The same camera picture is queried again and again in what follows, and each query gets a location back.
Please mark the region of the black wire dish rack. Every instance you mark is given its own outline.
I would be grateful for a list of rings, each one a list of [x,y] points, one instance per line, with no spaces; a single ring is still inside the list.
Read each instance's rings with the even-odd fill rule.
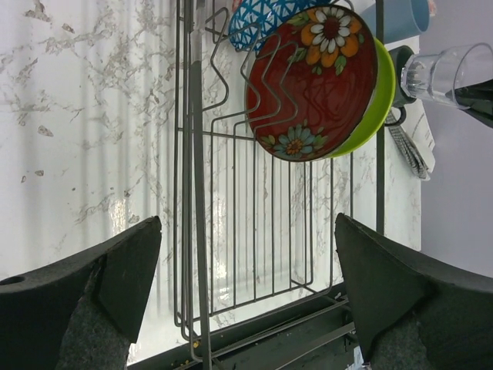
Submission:
[[[176,327],[240,302],[342,283],[335,217],[354,159],[293,162],[257,142],[246,108],[259,53],[237,52],[223,1],[177,1],[173,184]]]

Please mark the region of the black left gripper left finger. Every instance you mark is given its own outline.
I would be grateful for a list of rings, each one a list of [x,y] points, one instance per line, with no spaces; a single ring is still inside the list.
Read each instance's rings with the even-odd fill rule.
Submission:
[[[1,282],[3,369],[124,369],[153,284],[162,224]]]

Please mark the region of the light blue plastic cup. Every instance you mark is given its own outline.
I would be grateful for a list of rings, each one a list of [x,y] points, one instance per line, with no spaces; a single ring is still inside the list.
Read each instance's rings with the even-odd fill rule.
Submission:
[[[360,13],[371,33],[382,43],[399,42],[428,30],[431,12],[427,0],[383,1],[383,34],[377,35],[377,5]]]

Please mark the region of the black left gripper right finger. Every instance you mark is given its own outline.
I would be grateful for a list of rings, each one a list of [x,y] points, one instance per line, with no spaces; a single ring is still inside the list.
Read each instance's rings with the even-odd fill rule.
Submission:
[[[338,214],[337,254],[372,369],[490,369],[492,279]]]

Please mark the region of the dark grey ceramic mug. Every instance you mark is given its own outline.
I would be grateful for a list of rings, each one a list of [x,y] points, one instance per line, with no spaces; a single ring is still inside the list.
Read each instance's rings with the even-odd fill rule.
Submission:
[[[400,113],[400,116],[398,119],[396,119],[393,111],[390,110],[386,119],[386,123],[384,124],[388,128],[400,126],[407,118],[407,111],[405,109],[405,106],[416,101],[415,98],[408,96],[401,87],[404,67],[406,66],[409,58],[413,56],[414,52],[409,46],[402,45],[395,49],[392,49],[389,54],[392,58],[396,75],[396,89],[394,93],[394,101],[392,102],[392,108],[397,109]]]

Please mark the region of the clear glass tumbler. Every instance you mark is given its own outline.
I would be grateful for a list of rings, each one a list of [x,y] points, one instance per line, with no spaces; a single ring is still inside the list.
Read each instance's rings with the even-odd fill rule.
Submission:
[[[484,42],[454,46],[436,54],[414,54],[401,72],[401,88],[411,98],[470,109],[471,88],[492,79],[492,47]]]

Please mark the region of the green plate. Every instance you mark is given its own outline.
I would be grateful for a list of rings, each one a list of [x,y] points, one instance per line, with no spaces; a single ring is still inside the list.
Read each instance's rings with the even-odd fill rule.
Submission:
[[[377,83],[361,121],[351,135],[327,158],[344,156],[366,144],[383,126],[391,110],[397,86],[397,77],[392,58],[384,44],[374,38],[377,51]]]

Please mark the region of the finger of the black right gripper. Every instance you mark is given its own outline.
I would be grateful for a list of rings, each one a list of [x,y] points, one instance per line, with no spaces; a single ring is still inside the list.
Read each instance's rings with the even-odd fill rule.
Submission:
[[[450,90],[445,96],[452,98],[469,116],[492,128],[492,79]]]

